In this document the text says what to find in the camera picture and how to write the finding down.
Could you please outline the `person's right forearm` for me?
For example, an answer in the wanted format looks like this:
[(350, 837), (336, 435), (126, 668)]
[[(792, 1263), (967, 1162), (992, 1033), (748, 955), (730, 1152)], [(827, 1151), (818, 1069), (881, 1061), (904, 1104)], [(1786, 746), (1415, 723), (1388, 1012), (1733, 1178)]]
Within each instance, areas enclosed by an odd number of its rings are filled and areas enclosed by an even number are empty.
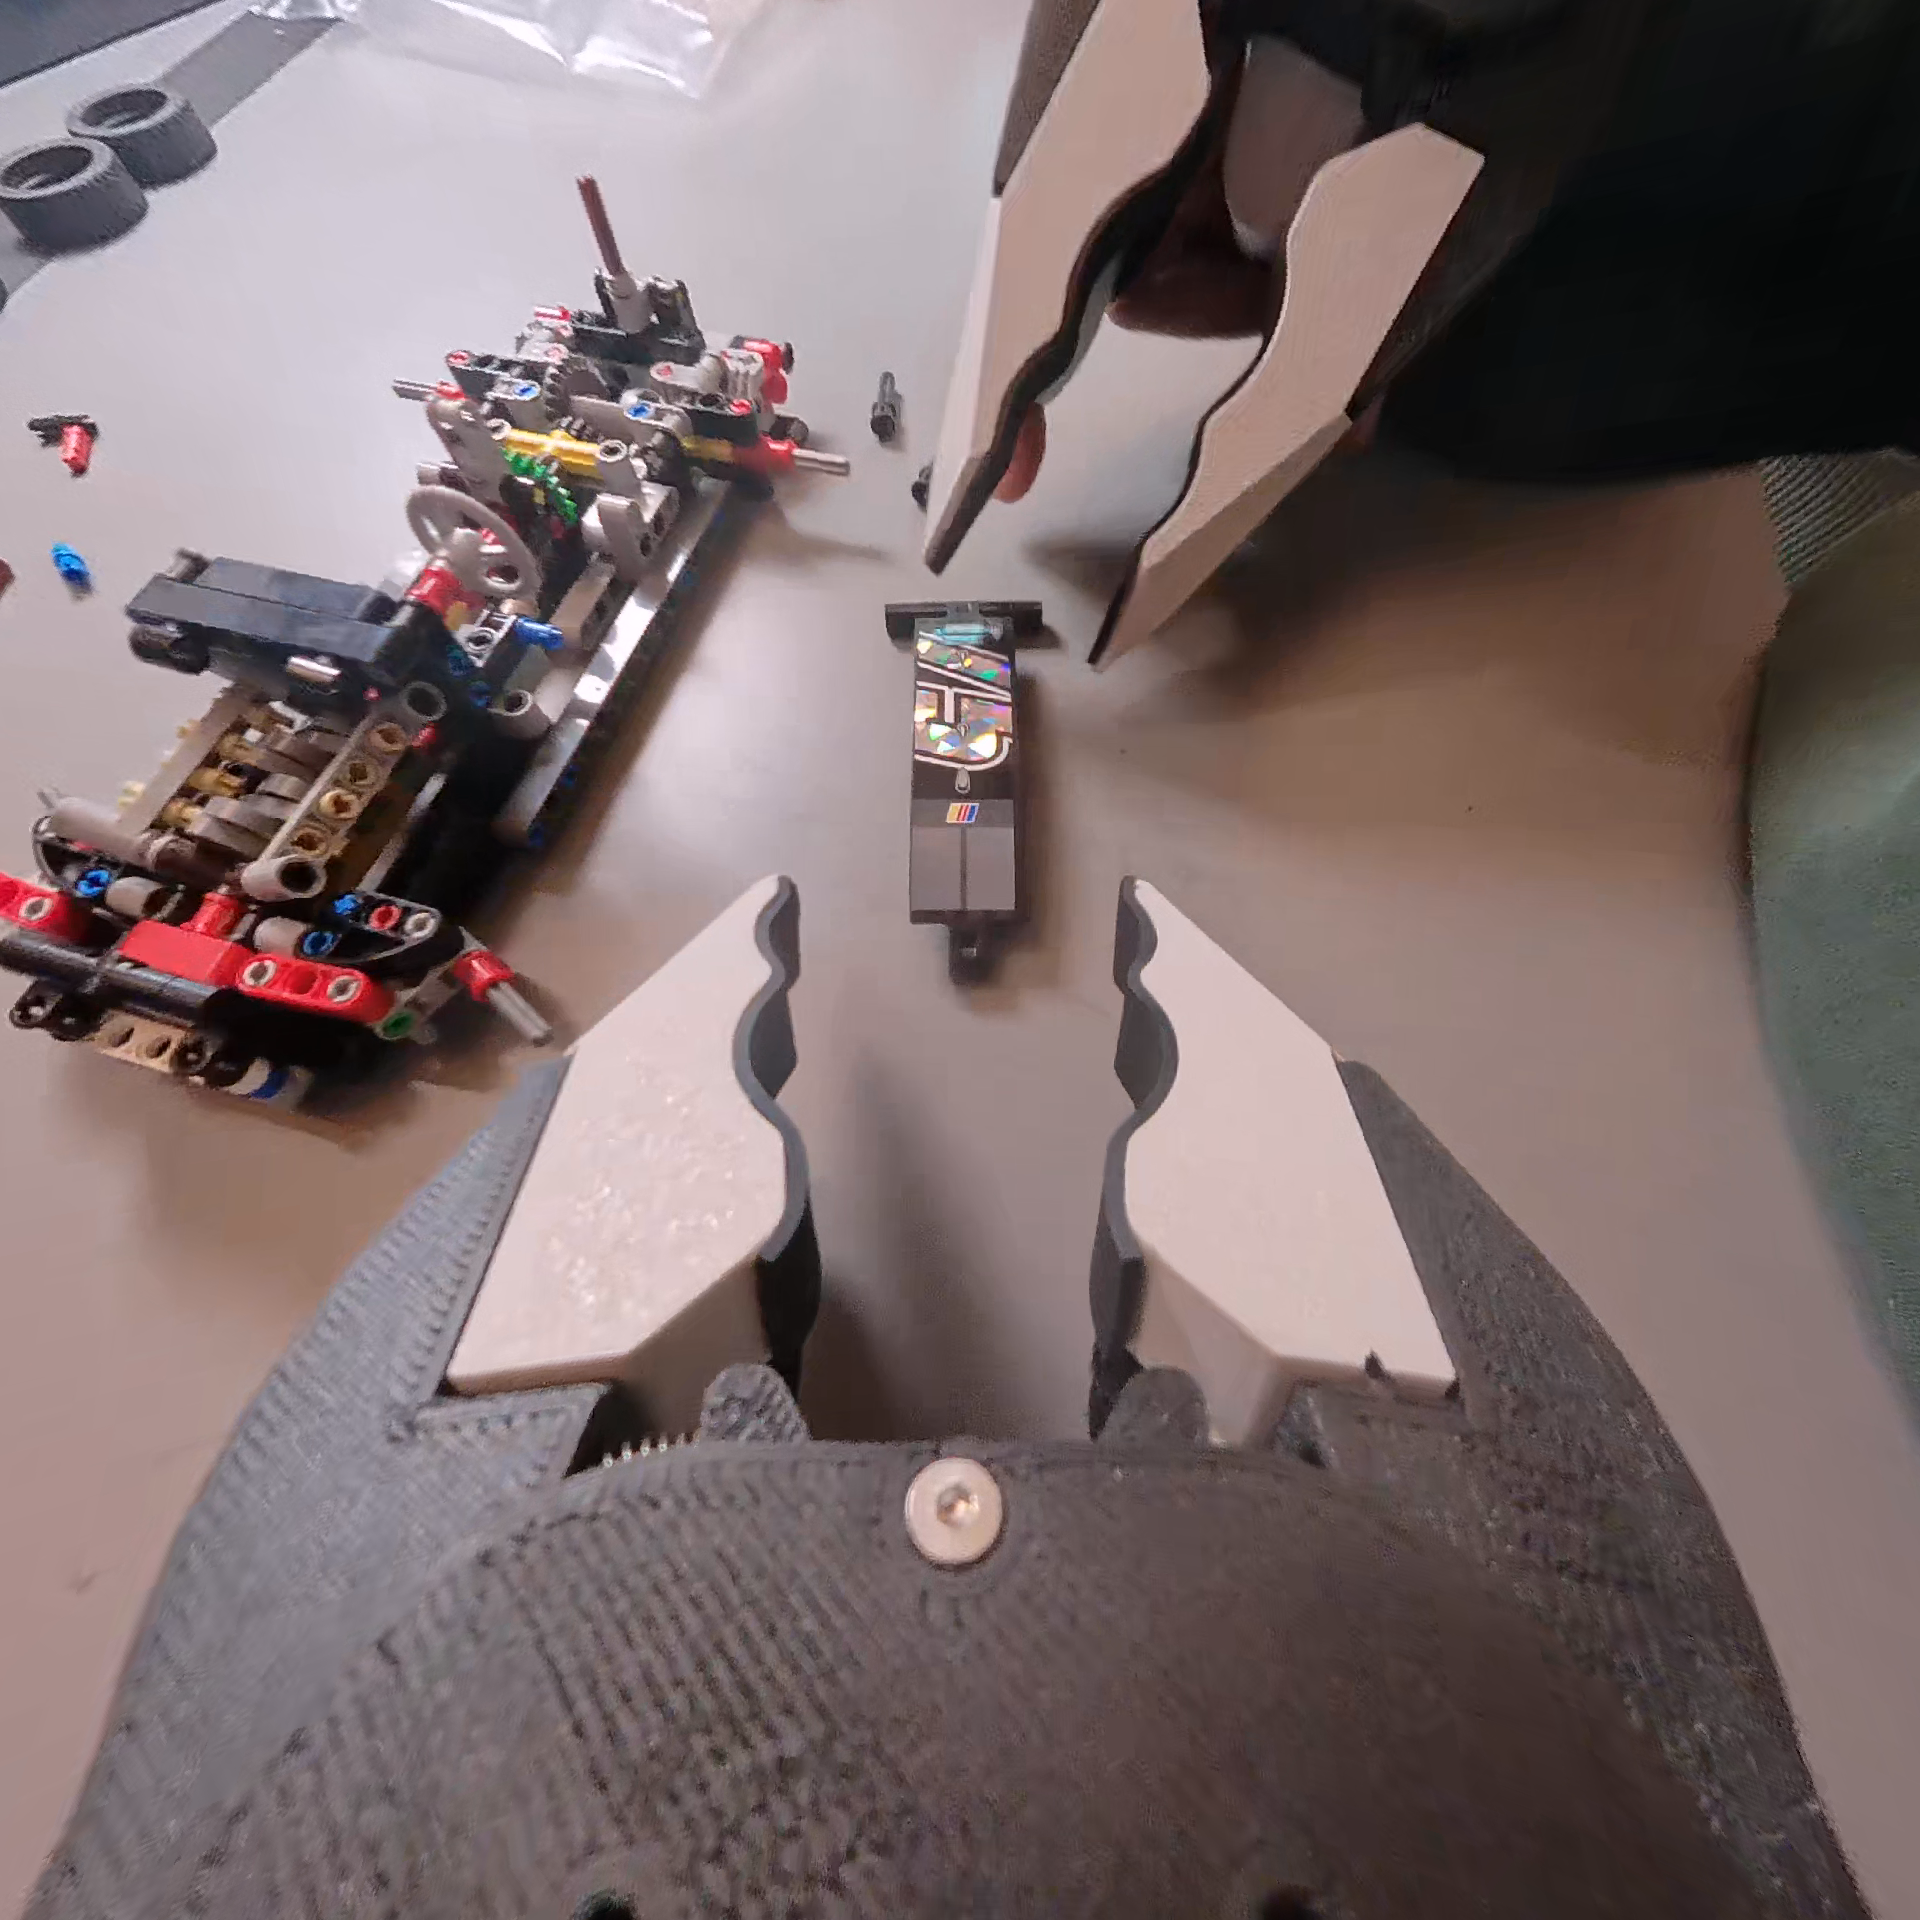
[(1918, 449), (1918, 7), (1649, 5), (1611, 118), (1382, 399), (1501, 483)]

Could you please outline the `lego car chassis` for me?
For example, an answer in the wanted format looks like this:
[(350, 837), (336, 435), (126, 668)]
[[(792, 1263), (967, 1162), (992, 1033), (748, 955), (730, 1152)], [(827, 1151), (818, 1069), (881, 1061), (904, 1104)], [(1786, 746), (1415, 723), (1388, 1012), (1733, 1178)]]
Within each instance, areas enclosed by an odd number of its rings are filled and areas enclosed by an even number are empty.
[(467, 1001), (552, 1042), (470, 913), (562, 829), (732, 510), (850, 472), (794, 415), (794, 344), (704, 331), (576, 191), (595, 300), (394, 385), (437, 458), (379, 585), (179, 550), (132, 597), (132, 652), (217, 691), (113, 804), (43, 802), (4, 877), (13, 1029), (258, 1106)]

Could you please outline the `person's right hand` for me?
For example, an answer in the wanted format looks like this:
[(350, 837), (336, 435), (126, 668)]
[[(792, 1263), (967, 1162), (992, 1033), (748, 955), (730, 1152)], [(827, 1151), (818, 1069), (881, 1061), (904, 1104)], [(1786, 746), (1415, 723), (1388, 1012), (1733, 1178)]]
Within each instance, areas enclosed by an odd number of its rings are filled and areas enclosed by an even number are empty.
[(1277, 312), (1275, 260), (1234, 226), (1217, 170), (1188, 194), (1138, 271), (1116, 286), (1114, 326), (1156, 337), (1262, 337)]

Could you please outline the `clear plastic bag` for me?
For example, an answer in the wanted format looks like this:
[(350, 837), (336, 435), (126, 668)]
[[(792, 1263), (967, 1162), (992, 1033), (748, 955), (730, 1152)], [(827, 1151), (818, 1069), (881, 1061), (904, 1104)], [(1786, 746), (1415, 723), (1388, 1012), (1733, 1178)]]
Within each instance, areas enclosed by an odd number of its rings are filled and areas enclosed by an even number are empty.
[(699, 100), (766, 2), (251, 2), (284, 27), (335, 27), (475, 79), (666, 88)]

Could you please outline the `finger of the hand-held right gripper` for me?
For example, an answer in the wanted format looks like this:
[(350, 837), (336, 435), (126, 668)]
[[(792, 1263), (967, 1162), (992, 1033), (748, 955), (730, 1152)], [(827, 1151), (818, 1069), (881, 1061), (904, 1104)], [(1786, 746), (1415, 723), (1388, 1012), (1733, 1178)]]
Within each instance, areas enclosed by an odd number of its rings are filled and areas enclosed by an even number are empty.
[(1283, 300), (1261, 356), (1204, 415), (1188, 483), (1145, 535), (1091, 664), (1155, 637), (1350, 432), (1374, 369), (1480, 177), (1441, 132), (1388, 132), (1330, 158), (1283, 239)]
[(933, 456), (927, 570), (970, 535), (1081, 356), (1096, 300), (1176, 208), (1209, 115), (1198, 2), (1030, 7)]

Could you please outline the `black rubber tire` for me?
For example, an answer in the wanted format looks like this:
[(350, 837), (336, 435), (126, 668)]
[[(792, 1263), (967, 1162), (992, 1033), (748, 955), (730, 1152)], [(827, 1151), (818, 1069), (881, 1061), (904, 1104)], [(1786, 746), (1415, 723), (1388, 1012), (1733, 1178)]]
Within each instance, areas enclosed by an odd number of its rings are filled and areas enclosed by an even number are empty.
[(179, 91), (159, 84), (92, 94), (68, 109), (66, 132), (111, 149), (145, 188), (190, 179), (218, 154), (205, 115)]
[(3, 214), (39, 257), (104, 247), (145, 213), (149, 194), (98, 140), (46, 140), (3, 158)]

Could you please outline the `black curved lego panel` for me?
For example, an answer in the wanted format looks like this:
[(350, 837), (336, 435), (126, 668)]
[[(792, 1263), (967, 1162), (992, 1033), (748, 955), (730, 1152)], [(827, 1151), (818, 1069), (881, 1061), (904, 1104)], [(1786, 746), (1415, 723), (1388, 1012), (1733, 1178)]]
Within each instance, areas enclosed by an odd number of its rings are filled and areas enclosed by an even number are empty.
[(1022, 923), (1019, 671), (1046, 637), (1037, 602), (890, 603), (910, 652), (906, 914), (947, 936), (947, 975), (985, 983)]

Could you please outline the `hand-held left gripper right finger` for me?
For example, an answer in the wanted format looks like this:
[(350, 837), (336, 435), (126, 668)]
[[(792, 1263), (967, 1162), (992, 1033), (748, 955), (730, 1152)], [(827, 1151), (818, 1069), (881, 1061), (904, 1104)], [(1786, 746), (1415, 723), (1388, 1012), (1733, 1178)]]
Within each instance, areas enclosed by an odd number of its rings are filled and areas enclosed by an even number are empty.
[(1155, 1370), (1192, 1380), (1217, 1444), (1271, 1437), (1306, 1386), (1439, 1405), (1455, 1362), (1330, 1045), (1141, 877), (1114, 983), (1089, 1433)]

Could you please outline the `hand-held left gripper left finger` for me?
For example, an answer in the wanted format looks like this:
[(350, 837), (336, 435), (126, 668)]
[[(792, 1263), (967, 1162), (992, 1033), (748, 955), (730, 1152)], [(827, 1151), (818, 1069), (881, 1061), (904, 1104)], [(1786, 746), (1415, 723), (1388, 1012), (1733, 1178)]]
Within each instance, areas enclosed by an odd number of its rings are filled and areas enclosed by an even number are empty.
[(444, 1370), (461, 1397), (601, 1384), (699, 1407), (730, 1364), (799, 1389), (821, 1300), (780, 1094), (800, 900), (754, 882), (566, 1055)]

